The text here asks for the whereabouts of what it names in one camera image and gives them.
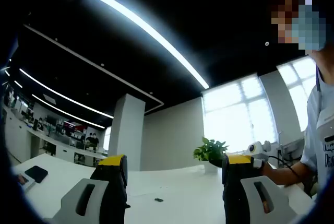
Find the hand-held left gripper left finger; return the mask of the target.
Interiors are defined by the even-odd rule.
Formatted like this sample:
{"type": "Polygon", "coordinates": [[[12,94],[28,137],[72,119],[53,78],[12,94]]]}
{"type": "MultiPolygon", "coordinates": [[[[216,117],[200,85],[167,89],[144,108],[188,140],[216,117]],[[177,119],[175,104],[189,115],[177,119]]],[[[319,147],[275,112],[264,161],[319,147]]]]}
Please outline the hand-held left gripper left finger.
{"type": "Polygon", "coordinates": [[[127,156],[99,162],[91,177],[81,179],[61,199],[51,223],[124,223],[128,184],[127,156]]]}

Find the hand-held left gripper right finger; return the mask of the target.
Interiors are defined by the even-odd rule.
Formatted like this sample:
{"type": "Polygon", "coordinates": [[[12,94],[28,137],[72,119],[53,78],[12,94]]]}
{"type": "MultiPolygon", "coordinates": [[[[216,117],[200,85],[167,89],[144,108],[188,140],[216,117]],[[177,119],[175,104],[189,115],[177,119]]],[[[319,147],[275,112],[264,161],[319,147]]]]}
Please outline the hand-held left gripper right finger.
{"type": "Polygon", "coordinates": [[[281,188],[262,176],[262,168],[253,168],[251,156],[224,156],[222,199],[226,223],[290,223],[297,217],[281,188]]]}

